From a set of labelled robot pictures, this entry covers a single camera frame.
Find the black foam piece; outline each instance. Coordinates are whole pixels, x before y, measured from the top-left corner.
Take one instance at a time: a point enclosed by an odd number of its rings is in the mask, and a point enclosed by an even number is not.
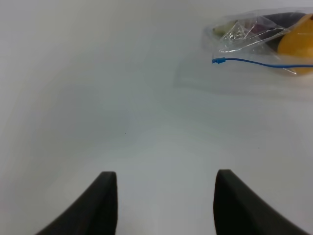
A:
[[[116,173],[102,172],[63,214],[38,235],[114,235],[116,225]]]
[[[308,235],[256,195],[231,170],[219,170],[213,203],[217,235]]]

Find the white table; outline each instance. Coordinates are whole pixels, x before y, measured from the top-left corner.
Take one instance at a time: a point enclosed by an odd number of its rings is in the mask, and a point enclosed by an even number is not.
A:
[[[312,78],[200,47],[211,19],[301,3],[3,0],[0,234],[34,234],[113,170],[117,235],[212,235],[220,168],[312,233]]]

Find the plastic bag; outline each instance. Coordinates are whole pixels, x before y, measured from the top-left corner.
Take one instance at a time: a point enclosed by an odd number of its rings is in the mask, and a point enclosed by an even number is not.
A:
[[[312,8],[223,17],[205,28],[204,39],[213,50],[213,63],[239,60],[245,66],[255,63],[295,75],[313,72]]]

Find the yellow object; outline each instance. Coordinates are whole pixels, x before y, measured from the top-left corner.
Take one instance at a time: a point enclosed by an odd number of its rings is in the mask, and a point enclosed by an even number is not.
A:
[[[310,64],[313,62],[313,14],[302,17],[298,25],[286,34],[278,45],[278,54],[303,58]],[[313,72],[313,68],[294,68],[297,74]]]

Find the orange object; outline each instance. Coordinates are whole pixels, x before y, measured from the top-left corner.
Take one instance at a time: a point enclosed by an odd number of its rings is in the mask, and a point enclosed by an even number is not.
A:
[[[286,34],[278,45],[278,54],[303,58],[313,62],[313,14],[302,17],[297,26]],[[298,74],[313,72],[313,68],[294,68]]]

